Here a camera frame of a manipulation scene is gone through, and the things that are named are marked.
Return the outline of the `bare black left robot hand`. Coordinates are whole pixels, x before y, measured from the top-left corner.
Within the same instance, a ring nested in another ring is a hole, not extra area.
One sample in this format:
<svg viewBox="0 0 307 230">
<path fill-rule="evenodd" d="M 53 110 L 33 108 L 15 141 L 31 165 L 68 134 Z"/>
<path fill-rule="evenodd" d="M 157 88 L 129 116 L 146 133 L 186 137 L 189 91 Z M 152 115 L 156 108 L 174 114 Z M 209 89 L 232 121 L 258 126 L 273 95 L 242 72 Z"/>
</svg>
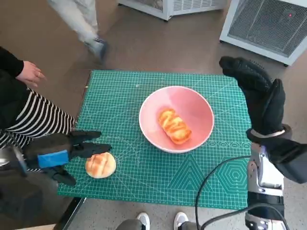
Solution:
<svg viewBox="0 0 307 230">
<path fill-rule="evenodd" d="M 51 134 L 38 139 L 36 151 L 38 167 L 60 184 L 75 186 L 76 180 L 65 169 L 74 158 L 90 158 L 111 150 L 111 145 L 93 143 L 100 131 L 75 130 L 69 134 Z"/>
</svg>

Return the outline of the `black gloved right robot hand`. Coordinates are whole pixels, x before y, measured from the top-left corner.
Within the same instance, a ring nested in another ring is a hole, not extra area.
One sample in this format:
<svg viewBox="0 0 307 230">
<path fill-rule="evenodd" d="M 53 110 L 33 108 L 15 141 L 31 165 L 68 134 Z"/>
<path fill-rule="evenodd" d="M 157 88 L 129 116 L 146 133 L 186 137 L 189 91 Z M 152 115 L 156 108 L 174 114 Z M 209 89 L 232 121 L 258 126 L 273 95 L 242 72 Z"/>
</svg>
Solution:
<svg viewBox="0 0 307 230">
<path fill-rule="evenodd" d="M 224 75 L 237 81 L 245 96 L 251 130 L 262 136 L 282 132 L 285 103 L 282 81 L 271 80 L 259 64 L 242 57 L 223 56 L 219 65 Z"/>
</svg>

